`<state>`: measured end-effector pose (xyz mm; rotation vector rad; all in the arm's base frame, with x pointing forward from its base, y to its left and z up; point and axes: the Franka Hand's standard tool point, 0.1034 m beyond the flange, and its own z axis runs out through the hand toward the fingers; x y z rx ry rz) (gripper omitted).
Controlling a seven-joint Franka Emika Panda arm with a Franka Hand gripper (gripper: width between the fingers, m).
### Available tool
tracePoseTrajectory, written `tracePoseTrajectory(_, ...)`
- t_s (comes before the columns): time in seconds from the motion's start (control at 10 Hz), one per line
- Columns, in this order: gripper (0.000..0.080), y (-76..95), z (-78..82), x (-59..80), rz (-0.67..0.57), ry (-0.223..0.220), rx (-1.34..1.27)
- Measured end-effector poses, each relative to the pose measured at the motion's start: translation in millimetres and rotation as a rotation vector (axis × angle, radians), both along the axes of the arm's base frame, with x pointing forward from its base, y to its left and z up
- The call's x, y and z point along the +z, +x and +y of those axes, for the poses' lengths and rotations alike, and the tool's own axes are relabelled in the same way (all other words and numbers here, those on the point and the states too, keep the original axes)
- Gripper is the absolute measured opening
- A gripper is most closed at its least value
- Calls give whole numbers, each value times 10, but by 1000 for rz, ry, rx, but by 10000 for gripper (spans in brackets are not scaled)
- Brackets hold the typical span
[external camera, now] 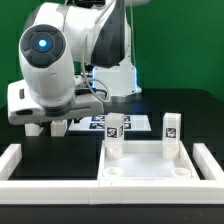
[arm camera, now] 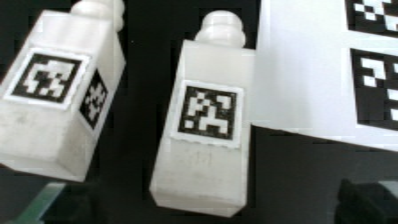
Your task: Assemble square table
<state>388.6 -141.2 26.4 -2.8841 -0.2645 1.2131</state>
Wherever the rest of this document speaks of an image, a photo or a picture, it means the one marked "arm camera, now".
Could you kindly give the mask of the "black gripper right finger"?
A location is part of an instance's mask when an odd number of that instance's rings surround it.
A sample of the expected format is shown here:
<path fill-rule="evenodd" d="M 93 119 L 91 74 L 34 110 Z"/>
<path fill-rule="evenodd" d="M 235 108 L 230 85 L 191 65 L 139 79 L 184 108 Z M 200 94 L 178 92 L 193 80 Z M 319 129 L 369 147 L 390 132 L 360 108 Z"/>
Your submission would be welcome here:
<path fill-rule="evenodd" d="M 335 224 L 398 224 L 398 181 L 342 180 Z"/>

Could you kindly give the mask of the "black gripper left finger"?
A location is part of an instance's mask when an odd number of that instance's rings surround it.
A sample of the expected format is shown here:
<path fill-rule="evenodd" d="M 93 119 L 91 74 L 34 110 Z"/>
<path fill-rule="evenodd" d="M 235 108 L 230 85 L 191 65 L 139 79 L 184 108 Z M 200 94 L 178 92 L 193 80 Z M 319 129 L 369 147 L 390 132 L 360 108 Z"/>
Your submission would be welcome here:
<path fill-rule="evenodd" d="M 50 182 L 15 219 L 15 224 L 90 224 L 88 187 Z"/>

